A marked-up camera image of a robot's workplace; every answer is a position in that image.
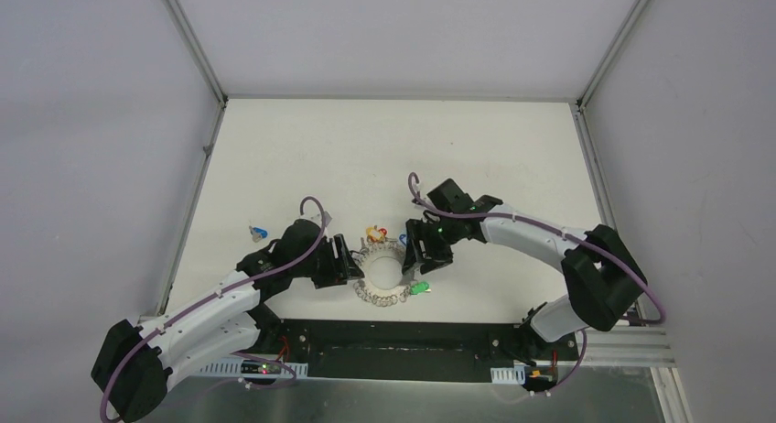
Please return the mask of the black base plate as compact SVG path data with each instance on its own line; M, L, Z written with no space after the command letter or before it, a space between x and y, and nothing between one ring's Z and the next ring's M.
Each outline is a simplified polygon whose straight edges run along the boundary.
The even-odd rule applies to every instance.
M481 384L521 354L516 326L281 320L245 353L280 359L299 378Z

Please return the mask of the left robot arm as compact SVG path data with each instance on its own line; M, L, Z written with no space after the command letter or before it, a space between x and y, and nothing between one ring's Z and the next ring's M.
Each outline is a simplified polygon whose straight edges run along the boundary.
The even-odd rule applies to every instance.
M222 356L248 348L271 352L278 319L265 303L294 279L326 288L363 277L342 235L327 237L317 222L294 221L201 298L137 325L121 320L107 331L91 370L102 391L103 420L144 418L175 385Z

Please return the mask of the green key tag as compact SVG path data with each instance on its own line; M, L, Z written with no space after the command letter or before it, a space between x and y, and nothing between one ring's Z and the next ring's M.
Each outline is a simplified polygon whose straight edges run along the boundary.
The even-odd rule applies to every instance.
M422 293L426 293L430 291L430 284L422 281L418 282L417 284L414 284L410 287L410 295L411 296L417 296Z

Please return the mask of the round metal keyring disc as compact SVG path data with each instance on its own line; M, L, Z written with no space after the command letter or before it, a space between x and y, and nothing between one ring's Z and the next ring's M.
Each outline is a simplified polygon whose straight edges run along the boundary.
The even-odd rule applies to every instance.
M353 253L363 278L353 283L356 296L376 307L387 308L405 303L410 297L412 278L402 271L405 246L398 240L379 243L363 241Z

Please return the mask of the yellow key tag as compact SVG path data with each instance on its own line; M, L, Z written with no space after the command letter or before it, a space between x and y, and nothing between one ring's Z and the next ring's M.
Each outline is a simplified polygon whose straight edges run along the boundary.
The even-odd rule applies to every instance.
M379 235L380 234L378 233L378 228L376 226L372 226L366 229L366 239L369 243L381 242Z

